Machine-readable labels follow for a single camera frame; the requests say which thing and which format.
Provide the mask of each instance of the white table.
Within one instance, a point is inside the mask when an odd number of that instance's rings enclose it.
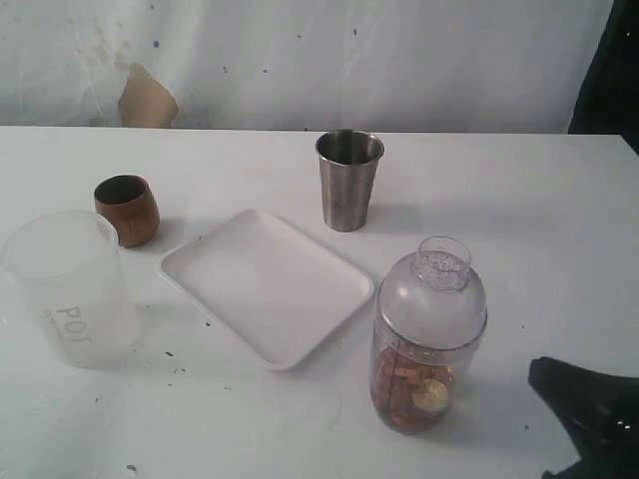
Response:
[[[153,479],[535,478],[576,460],[528,364],[639,375],[639,159],[618,137],[381,135],[368,223],[339,234],[321,218],[317,136],[0,129],[0,241],[44,213],[91,210],[94,187],[121,173],[150,181],[163,221],[122,251],[147,327],[118,368],[63,364],[2,288],[0,478],[136,477],[127,465]],[[404,437],[377,419],[371,306],[277,373],[157,276],[164,252],[251,208],[377,282],[427,236],[469,246],[490,318],[439,427]]]

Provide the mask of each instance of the rectangular tray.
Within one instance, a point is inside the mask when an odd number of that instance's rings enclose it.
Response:
[[[255,210],[169,252],[159,270],[279,370],[298,364],[374,291],[355,266]]]

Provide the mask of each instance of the brown wooden cup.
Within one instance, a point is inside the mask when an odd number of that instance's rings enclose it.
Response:
[[[144,178],[134,175],[110,178],[98,185],[93,196],[96,212],[115,227],[120,246],[139,246],[158,230],[158,205]]]

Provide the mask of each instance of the black plastic object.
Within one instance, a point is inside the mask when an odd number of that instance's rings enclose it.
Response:
[[[639,478],[639,378],[611,376],[550,357],[530,363],[528,383],[570,435],[581,460],[543,479]]]

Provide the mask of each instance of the clear plastic shaker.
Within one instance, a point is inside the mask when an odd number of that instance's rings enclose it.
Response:
[[[103,217],[64,212],[35,220],[9,237],[0,265],[69,363],[114,359],[135,339],[138,320],[123,283],[118,236]]]
[[[486,328],[486,295],[459,241],[426,239],[377,294],[370,397],[382,421],[417,434],[448,410]]]

